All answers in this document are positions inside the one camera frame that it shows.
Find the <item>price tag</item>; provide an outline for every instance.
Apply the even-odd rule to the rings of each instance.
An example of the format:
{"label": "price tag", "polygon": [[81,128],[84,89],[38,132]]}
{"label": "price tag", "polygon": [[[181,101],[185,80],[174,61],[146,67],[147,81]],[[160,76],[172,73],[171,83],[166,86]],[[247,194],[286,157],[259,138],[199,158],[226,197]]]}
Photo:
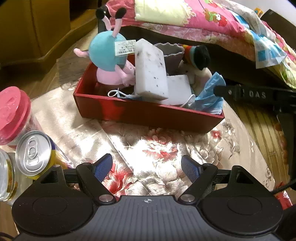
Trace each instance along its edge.
{"label": "price tag", "polygon": [[115,56],[135,53],[135,40],[115,42]]}

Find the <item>stuffed toy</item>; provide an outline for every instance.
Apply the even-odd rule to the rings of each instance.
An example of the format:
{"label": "stuffed toy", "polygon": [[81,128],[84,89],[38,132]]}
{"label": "stuffed toy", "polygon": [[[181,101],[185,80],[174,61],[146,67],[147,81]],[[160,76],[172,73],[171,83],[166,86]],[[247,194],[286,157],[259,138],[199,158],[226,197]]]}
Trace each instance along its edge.
{"label": "stuffed toy", "polygon": [[188,76],[194,94],[198,96],[206,82],[212,77],[211,71],[207,68],[210,64],[210,55],[207,47],[204,45],[182,46],[184,48],[184,56],[179,64],[179,72]]}
{"label": "stuffed toy", "polygon": [[115,14],[115,27],[111,31],[111,23],[103,9],[96,10],[96,16],[101,19],[107,31],[97,34],[89,45],[88,51],[74,49],[78,57],[88,57],[98,67],[97,81],[107,89],[124,88],[135,84],[135,67],[127,60],[127,55],[115,56],[115,42],[126,41],[119,31],[122,17],[126,9],[120,8]]}

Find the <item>gray cup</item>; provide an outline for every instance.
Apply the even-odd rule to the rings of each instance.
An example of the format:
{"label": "gray cup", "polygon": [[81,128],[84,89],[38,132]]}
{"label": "gray cup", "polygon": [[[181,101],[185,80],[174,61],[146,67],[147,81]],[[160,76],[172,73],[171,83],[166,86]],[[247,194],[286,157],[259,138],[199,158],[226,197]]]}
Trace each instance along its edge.
{"label": "gray cup", "polygon": [[175,75],[183,58],[184,48],[178,44],[170,43],[157,43],[154,46],[158,47],[163,52],[167,74]]}

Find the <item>glass jar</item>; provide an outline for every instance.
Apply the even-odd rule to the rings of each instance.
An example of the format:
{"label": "glass jar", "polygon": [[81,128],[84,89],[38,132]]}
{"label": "glass jar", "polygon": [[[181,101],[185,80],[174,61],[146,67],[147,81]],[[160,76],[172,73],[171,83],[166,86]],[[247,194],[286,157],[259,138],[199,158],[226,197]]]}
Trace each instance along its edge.
{"label": "glass jar", "polygon": [[31,184],[32,180],[17,168],[15,154],[0,149],[0,201],[12,206]]}
{"label": "glass jar", "polygon": [[16,149],[19,140],[29,131],[42,131],[31,111],[28,95],[11,86],[0,92],[0,145]]}

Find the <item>red box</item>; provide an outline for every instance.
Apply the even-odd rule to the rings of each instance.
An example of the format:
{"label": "red box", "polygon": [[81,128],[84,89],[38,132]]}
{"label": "red box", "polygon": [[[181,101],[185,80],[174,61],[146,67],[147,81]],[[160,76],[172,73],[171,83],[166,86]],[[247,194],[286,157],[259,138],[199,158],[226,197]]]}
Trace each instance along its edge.
{"label": "red box", "polygon": [[74,99],[82,117],[167,129],[207,133],[224,119],[175,106],[94,95],[97,67],[90,63],[80,79]]}

